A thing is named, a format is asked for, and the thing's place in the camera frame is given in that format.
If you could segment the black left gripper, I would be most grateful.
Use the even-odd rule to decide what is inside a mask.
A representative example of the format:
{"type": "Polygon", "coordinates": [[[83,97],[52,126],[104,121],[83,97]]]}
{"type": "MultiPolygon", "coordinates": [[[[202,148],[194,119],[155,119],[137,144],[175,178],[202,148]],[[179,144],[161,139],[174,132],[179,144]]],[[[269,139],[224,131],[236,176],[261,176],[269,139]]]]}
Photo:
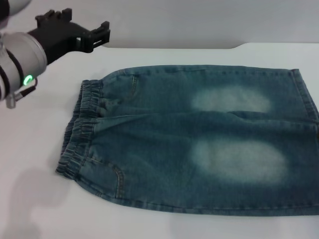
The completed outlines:
{"type": "Polygon", "coordinates": [[[51,64],[65,54],[73,51],[91,53],[93,49],[110,41],[110,23],[103,22],[92,31],[70,22],[72,9],[49,10],[35,17],[37,28],[29,31],[43,48],[47,64],[51,64]]]}

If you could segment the blue denim shorts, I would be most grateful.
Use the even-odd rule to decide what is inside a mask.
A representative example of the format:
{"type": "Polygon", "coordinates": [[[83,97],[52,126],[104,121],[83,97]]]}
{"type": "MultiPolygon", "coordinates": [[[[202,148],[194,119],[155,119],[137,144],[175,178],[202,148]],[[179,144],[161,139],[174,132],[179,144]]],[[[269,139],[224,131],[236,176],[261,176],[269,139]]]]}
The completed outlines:
{"type": "Polygon", "coordinates": [[[56,172],[128,207],[319,215],[319,111],[298,69],[121,69],[82,82],[56,172]]]}

